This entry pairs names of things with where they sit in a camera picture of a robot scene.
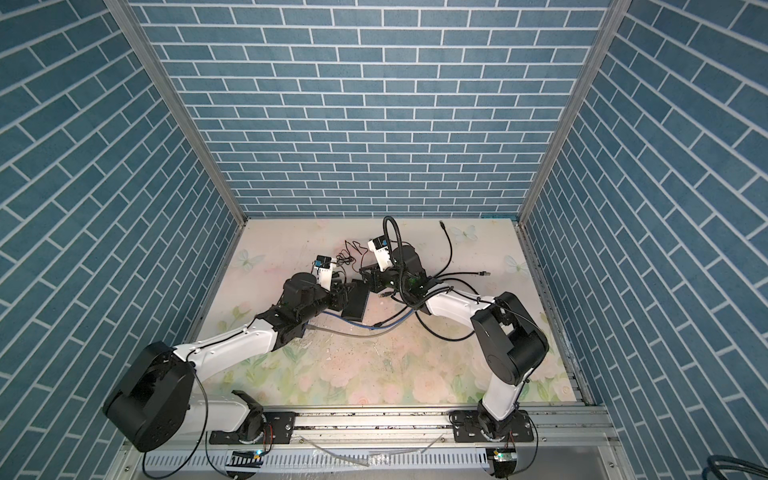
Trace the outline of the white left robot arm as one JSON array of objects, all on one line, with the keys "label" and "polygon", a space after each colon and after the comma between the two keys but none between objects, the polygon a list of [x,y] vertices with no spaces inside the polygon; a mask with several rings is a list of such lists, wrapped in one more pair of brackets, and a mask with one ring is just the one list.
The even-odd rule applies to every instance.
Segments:
[{"label": "white left robot arm", "polygon": [[140,452],[194,432],[220,432],[240,443],[266,442],[266,417],[258,401],[242,390],[214,396],[204,392],[203,382],[302,337],[309,321],[325,311],[361,317],[367,296],[361,280],[334,280],[324,288],[314,275],[296,273],[285,281],[278,301],[243,326],[193,343],[146,346],[102,411]]}]

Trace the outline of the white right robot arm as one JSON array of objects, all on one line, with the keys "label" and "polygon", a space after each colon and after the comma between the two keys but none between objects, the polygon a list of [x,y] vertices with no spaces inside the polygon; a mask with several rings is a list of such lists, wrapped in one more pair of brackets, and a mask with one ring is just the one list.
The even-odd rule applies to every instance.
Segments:
[{"label": "white right robot arm", "polygon": [[524,383],[549,352],[546,335],[520,299],[508,291],[481,296],[441,283],[426,274],[410,245],[387,255],[383,265],[375,262],[360,268],[363,282],[375,293],[393,290],[417,312],[472,328],[492,372],[480,411],[497,422],[510,417],[519,407]]}]

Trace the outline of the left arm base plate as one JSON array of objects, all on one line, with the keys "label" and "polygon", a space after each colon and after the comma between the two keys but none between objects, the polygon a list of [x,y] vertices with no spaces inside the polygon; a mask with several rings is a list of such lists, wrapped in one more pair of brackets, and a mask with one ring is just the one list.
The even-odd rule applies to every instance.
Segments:
[{"label": "left arm base plate", "polygon": [[209,436],[209,443],[212,445],[262,444],[265,446],[289,444],[296,417],[296,413],[291,411],[252,413],[235,431],[212,431]]}]

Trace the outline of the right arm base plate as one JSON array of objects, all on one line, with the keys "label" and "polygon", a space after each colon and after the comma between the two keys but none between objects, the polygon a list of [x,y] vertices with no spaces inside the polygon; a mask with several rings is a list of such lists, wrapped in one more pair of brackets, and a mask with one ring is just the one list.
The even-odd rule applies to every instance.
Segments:
[{"label": "right arm base plate", "polygon": [[452,410],[448,414],[454,441],[479,442],[533,442],[533,424],[525,410],[515,410],[503,420],[494,419],[482,407],[478,410]]}]

